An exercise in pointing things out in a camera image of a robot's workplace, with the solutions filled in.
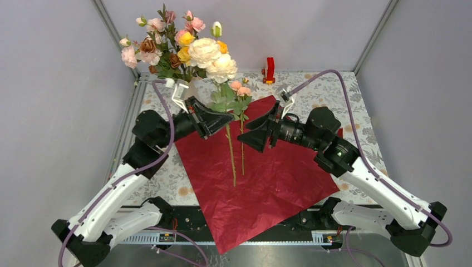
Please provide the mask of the peach rose stem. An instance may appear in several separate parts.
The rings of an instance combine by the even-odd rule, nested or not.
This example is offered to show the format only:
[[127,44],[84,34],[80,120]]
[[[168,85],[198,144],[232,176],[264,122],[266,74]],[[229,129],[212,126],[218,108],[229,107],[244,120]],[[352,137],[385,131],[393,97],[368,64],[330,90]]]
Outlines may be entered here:
[[252,101],[252,90],[249,88],[249,80],[247,78],[242,78],[241,81],[233,81],[230,83],[230,88],[233,90],[234,98],[234,107],[233,111],[238,117],[240,122],[240,133],[244,133],[244,123],[249,117],[245,114],[249,104]]

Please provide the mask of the dusty pink brown rose stem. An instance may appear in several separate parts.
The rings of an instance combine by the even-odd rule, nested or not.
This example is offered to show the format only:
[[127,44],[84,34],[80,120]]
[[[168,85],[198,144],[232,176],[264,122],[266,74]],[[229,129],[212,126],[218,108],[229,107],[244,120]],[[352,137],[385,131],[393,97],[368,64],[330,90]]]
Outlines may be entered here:
[[181,63],[178,60],[177,52],[180,48],[178,38],[185,32],[189,32],[196,38],[198,38],[197,31],[193,28],[193,21],[195,17],[188,11],[183,19],[185,20],[185,26],[183,29],[178,30],[175,25],[176,13],[174,11],[166,9],[163,5],[162,9],[157,11],[158,18],[162,19],[165,23],[164,33],[161,34],[161,44],[159,48],[162,51],[162,56],[159,64],[157,65],[158,72],[155,73],[159,78],[173,78],[183,79],[183,69]]

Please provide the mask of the yellow rose stem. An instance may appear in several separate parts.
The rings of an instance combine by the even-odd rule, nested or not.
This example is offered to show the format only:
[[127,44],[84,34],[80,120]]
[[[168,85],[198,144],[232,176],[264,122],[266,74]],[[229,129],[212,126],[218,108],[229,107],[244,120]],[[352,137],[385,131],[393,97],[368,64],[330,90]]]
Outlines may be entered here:
[[190,82],[194,77],[207,78],[207,68],[224,54],[226,43],[213,38],[196,38],[189,32],[178,38],[177,57],[183,69],[183,79]]

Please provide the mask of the red wrapping paper sheet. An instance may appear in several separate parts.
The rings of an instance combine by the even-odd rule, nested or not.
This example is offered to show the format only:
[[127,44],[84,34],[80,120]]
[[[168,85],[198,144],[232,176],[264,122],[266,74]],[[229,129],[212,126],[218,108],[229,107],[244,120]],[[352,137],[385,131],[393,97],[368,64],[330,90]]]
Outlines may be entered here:
[[175,146],[219,253],[339,191],[315,152],[278,141],[263,152],[237,140],[234,121],[208,139],[197,133]]

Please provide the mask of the cream white rose stem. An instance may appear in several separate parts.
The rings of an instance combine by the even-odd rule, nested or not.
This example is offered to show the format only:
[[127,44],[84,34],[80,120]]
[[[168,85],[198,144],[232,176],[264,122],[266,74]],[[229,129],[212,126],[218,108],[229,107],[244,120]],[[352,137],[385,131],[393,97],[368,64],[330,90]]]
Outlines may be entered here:
[[195,39],[187,46],[189,66],[194,77],[206,77],[216,87],[211,94],[210,108],[213,111],[228,113],[235,98],[228,82],[237,74],[237,64],[230,56],[227,45],[220,40],[223,35],[220,22],[213,23],[210,34],[210,38]]

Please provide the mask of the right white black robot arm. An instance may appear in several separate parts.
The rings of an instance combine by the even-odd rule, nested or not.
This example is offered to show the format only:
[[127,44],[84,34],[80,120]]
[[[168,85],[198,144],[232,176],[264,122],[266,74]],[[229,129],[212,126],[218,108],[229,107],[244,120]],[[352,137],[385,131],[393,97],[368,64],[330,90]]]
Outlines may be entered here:
[[355,145],[338,135],[340,127],[327,107],[314,108],[307,121],[300,123],[296,115],[285,113],[275,103],[268,113],[247,124],[238,141],[258,152],[280,140],[315,151],[314,161],[323,171],[354,185],[380,206],[372,209],[329,197],[319,211],[324,228],[362,228],[384,236],[404,253],[421,256],[432,246],[446,207],[411,195],[376,171]]

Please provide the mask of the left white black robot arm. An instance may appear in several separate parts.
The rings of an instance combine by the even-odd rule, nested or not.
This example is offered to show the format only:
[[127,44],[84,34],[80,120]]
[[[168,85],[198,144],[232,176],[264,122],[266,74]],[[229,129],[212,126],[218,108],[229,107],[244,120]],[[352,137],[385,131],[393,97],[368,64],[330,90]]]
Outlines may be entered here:
[[213,111],[195,97],[185,100],[184,106],[169,120],[154,110],[141,112],[132,129],[135,141],[112,178],[77,215],[51,226],[62,242],[61,250],[68,250],[82,266],[98,266],[128,237],[152,226],[167,228],[175,221],[174,208],[162,197],[151,197],[128,215],[113,217],[163,166],[170,143],[194,132],[207,139],[233,120],[233,115]]

